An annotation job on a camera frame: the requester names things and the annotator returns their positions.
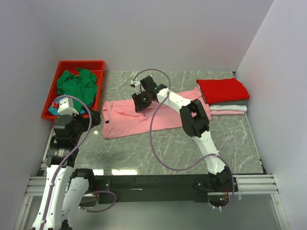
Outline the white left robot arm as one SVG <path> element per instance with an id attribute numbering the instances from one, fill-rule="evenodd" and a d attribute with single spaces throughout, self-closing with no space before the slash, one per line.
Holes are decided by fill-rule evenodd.
<path id="1" fill-rule="evenodd" d="M 74 169 L 83 133 L 101 123 L 100 113 L 90 110 L 82 115 L 60 115 L 54 124 L 54 136 L 47 151 L 46 185 L 34 230 L 70 230 L 71 219 L 82 197 L 95 189 L 93 170 Z"/>

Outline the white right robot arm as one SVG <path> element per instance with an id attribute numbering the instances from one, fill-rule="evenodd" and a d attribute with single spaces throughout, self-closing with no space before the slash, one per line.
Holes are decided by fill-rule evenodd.
<path id="1" fill-rule="evenodd" d="M 231 188 L 232 192 L 234 192 L 235 181 L 233 174 L 229 165 L 219 155 L 219 151 L 212 140 L 209 119 L 200 100 L 184 98 L 171 91 L 170 86 L 157 85 L 150 76 L 141 81 L 134 78 L 130 86 L 136 91 L 132 95 L 136 112 L 141 112 L 148 108 L 152 102 L 159 103 L 153 113 L 149 127 L 151 149 L 159 163 L 170 170 L 179 172 L 193 168 L 196 164 L 205 160 L 212 189 L 215 191 L 225 191 L 226 188 Z M 162 105 L 167 105 L 180 115 L 184 132 L 196 142 L 203 155 L 193 165 L 184 169 L 175 169 L 167 166 L 155 152 L 152 141 L 153 122 L 156 113 Z"/>

